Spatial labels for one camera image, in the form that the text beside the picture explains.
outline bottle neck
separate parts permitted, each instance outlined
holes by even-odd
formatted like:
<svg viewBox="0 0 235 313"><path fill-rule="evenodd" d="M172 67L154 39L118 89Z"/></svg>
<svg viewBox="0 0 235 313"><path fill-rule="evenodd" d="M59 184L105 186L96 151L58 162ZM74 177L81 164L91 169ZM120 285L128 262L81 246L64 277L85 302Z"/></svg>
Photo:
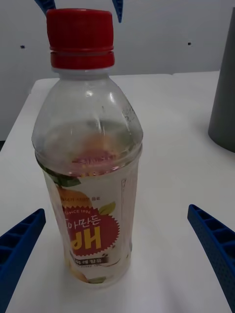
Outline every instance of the bottle neck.
<svg viewBox="0 0 235 313"><path fill-rule="evenodd" d="M52 70L59 74L61 80L99 80L109 78L110 67L89 70L52 68Z"/></svg>

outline green leaf graphic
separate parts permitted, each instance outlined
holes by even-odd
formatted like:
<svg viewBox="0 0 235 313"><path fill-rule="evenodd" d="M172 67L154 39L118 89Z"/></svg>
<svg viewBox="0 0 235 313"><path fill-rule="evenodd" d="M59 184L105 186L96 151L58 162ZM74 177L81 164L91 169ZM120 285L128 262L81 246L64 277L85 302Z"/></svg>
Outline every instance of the green leaf graphic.
<svg viewBox="0 0 235 313"><path fill-rule="evenodd" d="M111 213L115 210L115 207L116 207L116 203L115 203L115 202L112 202L112 203L110 203L110 204L104 205L104 206L102 206L102 207L99 209L99 214L100 214L100 215L108 215L108 214L111 214Z"/></svg>
<svg viewBox="0 0 235 313"><path fill-rule="evenodd" d="M81 181L77 177L59 174L43 166L42 163L39 162L39 160L37 160L37 162L39 166L44 170L44 172L46 172L54 181L54 183L56 183L57 185L63 186L63 187L72 187L72 186L80 185Z"/></svg>
<svg viewBox="0 0 235 313"><path fill-rule="evenodd" d="M92 278L89 279L88 282L89 284L102 284L105 281L106 277L97 277L97 278Z"/></svg>

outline bottle label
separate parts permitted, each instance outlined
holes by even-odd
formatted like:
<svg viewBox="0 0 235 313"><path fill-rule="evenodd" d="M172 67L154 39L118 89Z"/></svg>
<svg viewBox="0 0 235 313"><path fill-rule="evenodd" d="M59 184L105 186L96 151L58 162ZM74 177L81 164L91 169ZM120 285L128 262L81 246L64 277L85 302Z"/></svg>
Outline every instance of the bottle label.
<svg viewBox="0 0 235 313"><path fill-rule="evenodd" d="M97 177L44 171L71 272L90 284L109 283L128 268L138 160Z"/></svg>

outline gray cylinder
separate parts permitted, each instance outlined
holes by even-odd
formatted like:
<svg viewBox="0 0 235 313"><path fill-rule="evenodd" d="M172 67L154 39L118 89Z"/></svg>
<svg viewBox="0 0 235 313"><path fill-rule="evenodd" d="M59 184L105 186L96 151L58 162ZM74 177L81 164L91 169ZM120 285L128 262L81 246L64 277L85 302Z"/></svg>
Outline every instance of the gray cylinder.
<svg viewBox="0 0 235 313"><path fill-rule="evenodd" d="M219 146L235 152L235 8L225 45L208 134Z"/></svg>

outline white wall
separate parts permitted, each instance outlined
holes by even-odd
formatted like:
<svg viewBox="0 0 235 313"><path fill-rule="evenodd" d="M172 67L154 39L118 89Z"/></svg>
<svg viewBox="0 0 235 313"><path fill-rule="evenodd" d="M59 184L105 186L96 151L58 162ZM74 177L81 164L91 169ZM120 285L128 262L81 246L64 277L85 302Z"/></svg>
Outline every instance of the white wall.
<svg viewBox="0 0 235 313"><path fill-rule="evenodd" d="M113 74L218 70L232 13L231 0L124 0L119 24L111 0L56 4L112 11ZM34 0L0 1L0 43L0 140L5 140L35 80L54 77L46 20Z"/></svg>

